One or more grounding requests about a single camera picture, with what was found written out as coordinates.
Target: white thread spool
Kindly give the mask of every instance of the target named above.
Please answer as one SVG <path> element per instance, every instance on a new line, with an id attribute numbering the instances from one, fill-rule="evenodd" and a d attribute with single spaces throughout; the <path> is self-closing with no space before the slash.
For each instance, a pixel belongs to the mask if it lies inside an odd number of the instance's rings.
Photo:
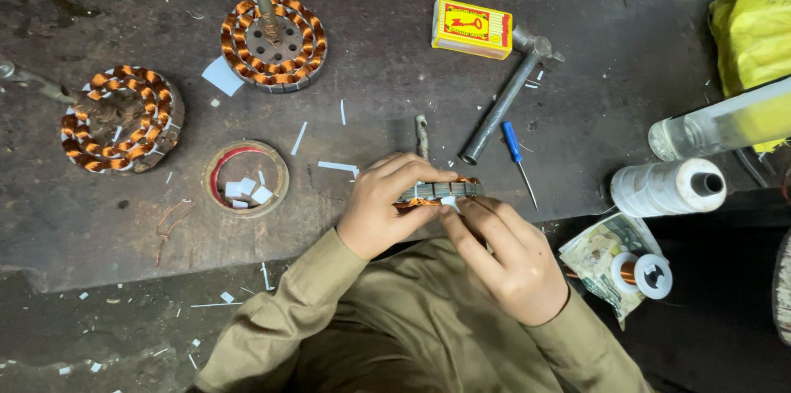
<path id="1" fill-rule="evenodd" d="M 707 213 L 725 201 L 725 178 L 707 159 L 628 166 L 615 173 L 612 199 L 633 217 Z"/>
<path id="2" fill-rule="evenodd" d="M 634 263 L 634 273 L 631 274 L 634 278 L 632 283 L 623 278 L 623 264 L 626 262 Z M 673 272 L 667 264 L 667 259 L 655 254 L 646 254 L 638 258 L 632 253 L 622 252 L 612 260 L 610 276 L 619 291 L 628 294 L 639 291 L 650 299 L 667 297 L 670 288 L 673 287 Z"/>

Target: yellow plastic bag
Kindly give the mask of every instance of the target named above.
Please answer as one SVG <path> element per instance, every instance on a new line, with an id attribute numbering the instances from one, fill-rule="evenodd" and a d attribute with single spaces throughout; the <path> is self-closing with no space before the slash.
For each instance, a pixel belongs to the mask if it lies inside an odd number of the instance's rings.
<path id="1" fill-rule="evenodd" d="M 726 98 L 791 74 L 791 0 L 716 0 L 709 12 Z M 790 122 L 773 119 L 772 111 L 752 116 L 757 123 Z M 785 141 L 753 148 L 773 152 Z"/>

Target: dark wooden table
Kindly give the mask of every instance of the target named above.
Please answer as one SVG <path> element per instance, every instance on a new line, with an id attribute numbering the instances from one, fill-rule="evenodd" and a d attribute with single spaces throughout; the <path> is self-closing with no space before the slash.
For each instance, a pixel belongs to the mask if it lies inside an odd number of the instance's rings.
<path id="1" fill-rule="evenodd" d="M 37 289 L 57 291 L 299 255 L 335 223 L 353 185 L 350 173 L 318 162 L 365 168 L 412 151 L 419 114 L 430 121 L 436 166 L 453 162 L 528 220 L 601 213 L 611 206 L 612 172 L 656 161 L 650 125 L 721 97 L 706 24 L 711 0 L 459 0 L 513 13 L 567 58 L 540 88 L 524 88 L 508 114 L 533 151 L 524 167 L 537 213 L 499 138 L 478 166 L 456 158 L 517 55 L 496 61 L 430 49 L 435 0 L 300 0 L 328 34 L 320 78 L 287 95 L 247 85 L 229 98 L 201 73 L 219 56 L 220 24 L 240 1 L 0 0 L 0 51 L 17 64 L 75 88 L 116 64 L 142 65 L 168 76 L 186 106 L 180 142 L 164 160 L 145 174 L 113 178 L 69 163 L 58 136 L 64 105 L 6 88 L 4 269 L 23 269 Z M 221 214 L 201 183 L 216 151 L 243 138 L 277 149 L 291 175 L 282 205 L 253 220 Z M 752 187 L 730 159 L 716 161 L 736 187 Z M 183 198 L 194 209 L 154 267 L 157 223 Z M 431 225 L 417 236 L 440 233 Z"/>

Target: brown shirt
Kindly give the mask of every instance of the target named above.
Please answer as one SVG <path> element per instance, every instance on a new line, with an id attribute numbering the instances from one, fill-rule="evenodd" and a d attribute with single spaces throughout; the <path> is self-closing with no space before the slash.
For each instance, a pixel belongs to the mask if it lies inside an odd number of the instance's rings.
<path id="1" fill-rule="evenodd" d="M 195 379 L 222 391 L 651 391 L 581 297 L 540 327 L 466 277 L 447 239 L 368 263 L 328 231 L 244 303 Z"/>

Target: sleeve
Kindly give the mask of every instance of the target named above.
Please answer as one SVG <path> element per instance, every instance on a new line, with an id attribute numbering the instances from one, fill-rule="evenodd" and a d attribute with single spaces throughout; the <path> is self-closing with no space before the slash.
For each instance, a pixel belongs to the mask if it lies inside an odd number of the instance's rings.
<path id="1" fill-rule="evenodd" d="M 653 391 L 615 336 L 573 289 L 560 313 L 539 327 L 522 327 L 552 370 L 578 391 Z"/>
<path id="2" fill-rule="evenodd" d="M 206 393 L 238 391 L 255 379 L 266 381 L 265 391 L 282 389 L 302 339 L 330 323 L 338 299 L 367 263 L 332 228 L 288 268 L 273 296 L 256 294 L 234 313 L 195 386 Z"/>

